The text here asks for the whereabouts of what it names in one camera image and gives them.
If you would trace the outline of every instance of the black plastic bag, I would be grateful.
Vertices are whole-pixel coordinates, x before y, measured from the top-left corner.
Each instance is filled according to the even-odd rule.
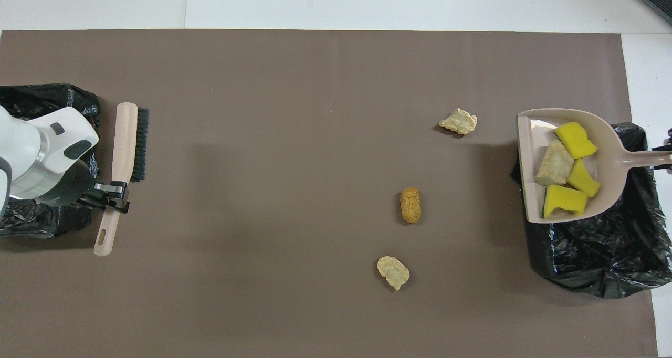
[[[0,104],[11,116],[24,120],[44,116],[64,107],[74,107],[94,128],[100,125],[98,97],[68,83],[50,85],[0,86]],[[98,177],[94,149],[81,159]],[[91,223],[91,210],[84,207],[51,207],[34,200],[10,199],[0,225],[0,236],[50,238]]]
[[[647,149],[644,129],[612,126],[629,151]],[[521,184],[519,163],[511,178]],[[624,298],[672,281],[672,252],[653,170],[636,167],[606,212],[575,222],[525,221],[532,269],[569,291]]]

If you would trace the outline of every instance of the yellow sponge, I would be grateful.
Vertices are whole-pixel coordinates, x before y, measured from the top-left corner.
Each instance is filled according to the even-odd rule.
[[[593,180],[593,177],[590,177],[590,174],[586,171],[582,159],[577,159],[574,162],[572,171],[569,173],[569,177],[567,177],[567,182],[574,186],[576,190],[588,194],[590,198],[595,197],[597,190],[600,188],[600,183]]]
[[[588,140],[586,130],[576,122],[559,126],[555,129],[555,134],[560,138],[572,159],[580,159],[597,152],[597,147],[593,145],[592,141]]]
[[[544,201],[544,217],[548,217],[557,208],[571,210],[576,215],[583,214],[588,201],[588,194],[557,184],[547,187]]]

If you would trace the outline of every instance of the white table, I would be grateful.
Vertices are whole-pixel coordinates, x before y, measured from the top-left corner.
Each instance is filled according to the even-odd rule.
[[[672,25],[640,0],[0,0],[0,30],[88,28],[621,33],[632,121],[651,146],[672,128]],[[672,214],[672,176],[656,180]],[[672,286],[651,293],[658,354],[672,356]]]

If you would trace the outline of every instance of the beige dustpan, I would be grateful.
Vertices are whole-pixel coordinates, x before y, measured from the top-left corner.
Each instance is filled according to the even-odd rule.
[[[547,218],[544,210],[545,186],[535,183],[534,176],[550,141],[557,139],[557,126],[578,122],[597,145],[597,153],[583,159],[593,178],[601,184],[594,198],[588,199],[585,212],[577,216],[557,209]],[[629,152],[608,123],[590,112],[572,109],[533,109],[518,114],[518,152],[523,179],[523,197],[527,219],[533,223],[559,223],[586,219],[605,212],[618,200],[626,184],[628,170],[638,166],[672,163],[665,151]]]

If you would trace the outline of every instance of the brown table surface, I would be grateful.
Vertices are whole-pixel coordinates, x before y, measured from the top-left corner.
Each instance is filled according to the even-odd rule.
[[[98,95],[104,179],[116,104],[151,111],[111,255],[95,223],[0,241],[0,356],[657,355],[648,293],[532,272],[508,176],[520,111],[629,121],[619,35],[5,31],[0,68]],[[464,138],[436,126],[456,107]]]

